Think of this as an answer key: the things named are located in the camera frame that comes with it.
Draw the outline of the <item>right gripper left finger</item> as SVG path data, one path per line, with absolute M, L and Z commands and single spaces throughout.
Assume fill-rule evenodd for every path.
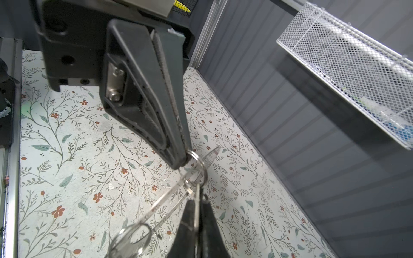
M 195 258 L 194 246 L 194 200 L 186 203 L 173 245 L 167 258 Z

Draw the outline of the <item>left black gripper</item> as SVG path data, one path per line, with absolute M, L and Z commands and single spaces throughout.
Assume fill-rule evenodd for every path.
M 103 62 L 100 97 L 105 111 L 143 138 L 172 169 L 182 167 L 184 157 L 173 139 L 179 134 L 151 34 L 173 30 L 185 36 L 183 63 L 188 65 L 195 41 L 189 26 L 142 2 L 29 3 L 49 86 L 57 92 L 82 80 L 96 86 Z

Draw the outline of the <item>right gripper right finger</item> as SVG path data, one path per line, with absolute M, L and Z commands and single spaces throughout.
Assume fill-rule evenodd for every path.
M 198 258 L 229 258 L 211 203 L 206 195 L 200 202 Z

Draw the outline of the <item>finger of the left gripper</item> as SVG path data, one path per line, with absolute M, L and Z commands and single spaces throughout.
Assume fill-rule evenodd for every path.
M 183 100 L 183 43 L 185 38 L 173 30 L 155 30 L 151 34 L 151 39 L 172 106 L 174 125 L 179 134 L 173 137 L 177 142 L 176 152 L 186 157 L 190 140 Z

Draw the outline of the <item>black head key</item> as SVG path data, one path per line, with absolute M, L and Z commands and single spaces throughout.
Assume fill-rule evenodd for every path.
M 197 184 L 195 191 L 195 210 L 194 210 L 194 246 L 198 246 L 199 224 L 200 224 L 200 205 L 201 205 L 201 185 Z

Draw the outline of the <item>perforated metal ring disc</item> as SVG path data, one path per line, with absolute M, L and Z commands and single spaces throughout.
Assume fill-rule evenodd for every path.
M 192 150 L 187 154 L 194 164 L 189 167 L 183 167 L 183 172 L 178 182 L 170 187 L 154 204 L 149 211 L 143 215 L 136 223 L 124 226 L 119 233 L 113 238 L 107 252 L 107 258 L 137 258 L 144 254 L 152 237 L 162 237 L 157 234 L 159 228 L 175 212 L 187 197 L 195 198 L 196 194 L 206 184 L 208 180 L 208 169 L 214 163 L 221 151 L 220 147 L 211 150 L 205 156 L 199 156 Z M 167 209 L 168 203 L 179 189 L 183 189 L 184 195 L 171 207 L 170 211 L 156 224 L 150 222 L 151 218 L 159 210 Z

